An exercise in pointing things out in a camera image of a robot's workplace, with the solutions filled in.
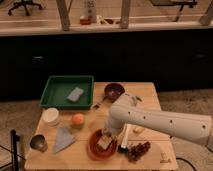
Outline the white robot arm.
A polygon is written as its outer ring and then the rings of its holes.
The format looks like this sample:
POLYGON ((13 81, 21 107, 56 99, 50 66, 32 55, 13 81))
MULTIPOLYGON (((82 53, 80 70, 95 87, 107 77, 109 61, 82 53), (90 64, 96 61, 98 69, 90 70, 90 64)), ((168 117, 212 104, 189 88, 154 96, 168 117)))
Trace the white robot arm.
POLYGON ((136 97, 122 94, 109 108, 103 133, 119 135, 132 124, 181 138, 213 151, 213 116, 168 112, 136 106, 136 97))

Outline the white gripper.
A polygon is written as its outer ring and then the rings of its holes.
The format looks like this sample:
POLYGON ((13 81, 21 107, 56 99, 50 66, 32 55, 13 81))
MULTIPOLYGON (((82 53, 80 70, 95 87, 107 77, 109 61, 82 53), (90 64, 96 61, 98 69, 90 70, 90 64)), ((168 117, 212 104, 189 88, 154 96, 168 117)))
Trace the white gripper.
POLYGON ((107 120, 102 133, 107 136, 118 136, 124 128, 124 123, 118 120, 107 120))

